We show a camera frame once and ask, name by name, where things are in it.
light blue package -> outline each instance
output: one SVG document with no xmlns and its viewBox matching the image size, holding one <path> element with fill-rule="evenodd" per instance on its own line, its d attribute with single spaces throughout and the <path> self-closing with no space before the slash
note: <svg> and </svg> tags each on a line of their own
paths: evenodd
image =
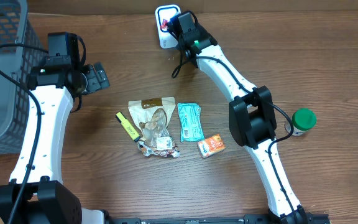
<svg viewBox="0 0 358 224">
<path fill-rule="evenodd" d="M 201 108 L 196 103 L 178 103 L 181 124 L 180 141 L 204 140 L 201 128 Z"/>
</svg>

marker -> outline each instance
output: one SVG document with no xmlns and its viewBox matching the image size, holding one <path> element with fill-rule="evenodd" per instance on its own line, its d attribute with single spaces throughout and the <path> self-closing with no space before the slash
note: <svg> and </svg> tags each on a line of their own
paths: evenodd
<svg viewBox="0 0 358 224">
<path fill-rule="evenodd" d="M 136 132 L 135 128 L 131 125 L 131 123 L 125 118 L 125 116 L 118 112 L 116 114 L 117 120 L 121 123 L 122 127 L 129 134 L 129 136 L 134 140 L 134 142 L 138 142 L 140 139 L 139 134 Z"/>
</svg>

wooden tabletop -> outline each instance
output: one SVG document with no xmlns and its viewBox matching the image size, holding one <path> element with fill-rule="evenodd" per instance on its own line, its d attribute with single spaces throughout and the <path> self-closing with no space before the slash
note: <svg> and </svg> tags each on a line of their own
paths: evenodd
<svg viewBox="0 0 358 224">
<path fill-rule="evenodd" d="M 332 223 L 358 223 L 358 11 L 197 16 L 238 71 L 270 89 L 276 105 L 288 114 L 316 113 L 310 133 L 278 144 L 288 179 L 305 210 L 328 213 Z M 110 88 L 84 97 L 67 122 L 63 181 L 83 207 L 139 218 L 267 212 L 255 165 L 229 132 L 228 103 L 192 65 L 171 79 L 179 53 L 160 48 L 154 15 L 29 19 L 45 47 L 49 32 L 82 36 L 87 62 L 102 62 L 109 77 Z M 180 157 L 143 156 L 114 115 L 130 118 L 128 101 L 166 96 L 198 103 L 204 135 L 219 133 L 227 148 L 202 159 L 195 142 L 179 142 L 175 110 L 168 130 Z M 283 136 L 284 118 L 276 118 Z M 0 185 L 16 160 L 0 156 Z"/>
</svg>

green lid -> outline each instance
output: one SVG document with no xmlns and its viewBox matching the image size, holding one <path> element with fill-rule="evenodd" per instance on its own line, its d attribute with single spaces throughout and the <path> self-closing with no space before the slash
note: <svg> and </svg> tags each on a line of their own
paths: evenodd
<svg viewBox="0 0 358 224">
<path fill-rule="evenodd" d="M 314 115 L 313 111 L 302 108 L 292 115 L 292 123 L 299 130 L 307 131 L 315 126 L 316 115 Z"/>
</svg>

gray plastic bin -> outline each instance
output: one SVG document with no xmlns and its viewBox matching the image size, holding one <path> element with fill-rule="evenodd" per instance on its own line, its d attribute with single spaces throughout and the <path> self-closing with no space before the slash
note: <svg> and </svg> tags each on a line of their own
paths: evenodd
<svg viewBox="0 0 358 224">
<path fill-rule="evenodd" d="M 7 43 L 42 47 L 27 20 L 25 0 L 0 0 L 0 44 Z M 0 69 L 24 83 L 31 67 L 38 65 L 44 55 L 43 52 L 22 47 L 0 49 Z M 0 154 L 21 151 L 28 107 L 28 95 L 0 76 Z"/>
</svg>

